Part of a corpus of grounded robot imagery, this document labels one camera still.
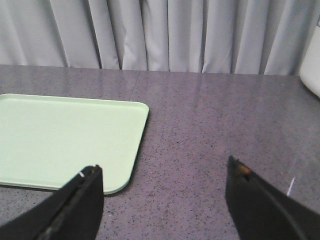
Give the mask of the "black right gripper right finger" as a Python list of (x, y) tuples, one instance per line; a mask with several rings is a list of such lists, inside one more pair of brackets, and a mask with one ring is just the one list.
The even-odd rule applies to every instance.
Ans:
[(225, 200), (242, 240), (318, 240), (320, 215), (229, 156)]

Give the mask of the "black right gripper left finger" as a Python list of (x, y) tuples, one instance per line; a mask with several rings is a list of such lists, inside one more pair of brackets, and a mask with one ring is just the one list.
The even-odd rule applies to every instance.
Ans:
[(103, 208), (103, 171), (87, 166), (39, 205), (1, 226), (0, 238), (94, 240)]

